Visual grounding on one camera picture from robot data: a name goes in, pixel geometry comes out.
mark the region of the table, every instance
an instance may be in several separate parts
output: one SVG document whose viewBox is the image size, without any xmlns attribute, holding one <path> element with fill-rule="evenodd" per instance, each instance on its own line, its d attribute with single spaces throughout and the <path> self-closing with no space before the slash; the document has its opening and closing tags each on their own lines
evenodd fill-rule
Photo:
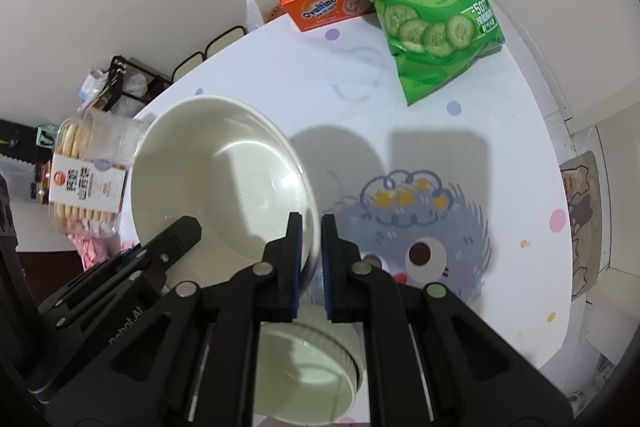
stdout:
<svg viewBox="0 0 640 427">
<path fill-rule="evenodd" d="M 320 210 L 396 280 L 441 277 L 536 367 L 561 347 L 572 287 L 564 187 L 507 46 L 407 107 L 375 16 L 305 33 L 283 16 L 195 68 L 140 117 L 202 93 L 271 118 L 298 151 Z M 128 190 L 121 235 L 136 239 Z M 366 409 L 366 398 L 359 403 Z"/>
</svg>

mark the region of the yellow star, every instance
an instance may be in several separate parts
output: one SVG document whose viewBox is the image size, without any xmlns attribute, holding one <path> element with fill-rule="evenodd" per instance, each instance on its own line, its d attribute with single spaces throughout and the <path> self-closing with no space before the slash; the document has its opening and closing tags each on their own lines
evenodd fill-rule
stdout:
<svg viewBox="0 0 640 427">
<path fill-rule="evenodd" d="M 378 191 L 376 193 L 376 199 L 373 200 L 373 204 L 385 211 L 394 204 L 394 199 L 391 197 L 391 193 L 389 191 Z"/>
<path fill-rule="evenodd" d="M 406 191 L 398 191 L 398 205 L 404 207 L 405 205 L 413 205 L 414 202 L 414 190 L 407 189 Z"/>
<path fill-rule="evenodd" d="M 418 178 L 415 181 L 415 188 L 418 191 L 426 191 L 429 187 L 429 180 L 427 178 Z"/>
<path fill-rule="evenodd" d="M 447 198 L 445 195 L 438 196 L 433 200 L 433 205 L 439 211 L 446 209 L 449 205 L 449 198 Z"/>
</svg>

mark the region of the bolt head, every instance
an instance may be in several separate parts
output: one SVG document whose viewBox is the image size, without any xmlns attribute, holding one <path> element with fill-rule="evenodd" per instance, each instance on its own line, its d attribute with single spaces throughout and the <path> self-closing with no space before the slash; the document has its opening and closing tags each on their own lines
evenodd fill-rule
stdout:
<svg viewBox="0 0 640 427">
<path fill-rule="evenodd" d="M 357 261 L 351 265 L 351 271 L 356 275 L 370 274 L 372 267 L 366 261 Z"/>
<path fill-rule="evenodd" d="M 434 299 L 442 299 L 447 295 L 447 288 L 437 282 L 431 283 L 427 286 L 427 295 Z"/>
<path fill-rule="evenodd" d="M 182 281 L 175 287 L 178 297 L 190 297 L 198 290 L 198 285 L 193 281 Z"/>
<path fill-rule="evenodd" d="M 260 263 L 254 264 L 255 275 L 269 275 L 272 271 L 273 266 L 271 266 L 271 263 L 267 263 L 266 261 L 260 261 Z"/>
</svg>

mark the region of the cartoon character print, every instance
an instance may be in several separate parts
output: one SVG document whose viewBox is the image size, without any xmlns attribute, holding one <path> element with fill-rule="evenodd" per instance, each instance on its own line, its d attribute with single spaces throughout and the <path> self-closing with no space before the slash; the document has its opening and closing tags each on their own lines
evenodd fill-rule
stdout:
<svg viewBox="0 0 640 427">
<path fill-rule="evenodd" d="M 492 253 L 488 221 L 436 173 L 392 171 L 326 212 L 335 214 L 340 237 L 398 282 L 439 281 L 466 302 L 478 296 Z"/>
</svg>

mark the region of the polka dot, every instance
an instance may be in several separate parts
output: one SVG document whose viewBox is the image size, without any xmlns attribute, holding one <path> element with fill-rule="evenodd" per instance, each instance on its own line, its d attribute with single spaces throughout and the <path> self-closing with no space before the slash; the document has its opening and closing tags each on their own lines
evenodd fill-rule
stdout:
<svg viewBox="0 0 640 427">
<path fill-rule="evenodd" d="M 462 113 L 462 106 L 460 106 L 459 102 L 451 100 L 451 102 L 447 104 L 447 111 L 452 117 L 457 117 L 460 113 Z"/>
<path fill-rule="evenodd" d="M 324 38 L 327 39 L 327 41 L 335 41 L 339 37 L 340 37 L 340 30 L 338 30 L 337 28 L 331 28 L 327 30 L 326 33 L 324 34 Z"/>
<path fill-rule="evenodd" d="M 566 213 L 562 209 L 556 209 L 549 218 L 549 228 L 551 232 L 558 233 L 566 225 Z"/>
</svg>

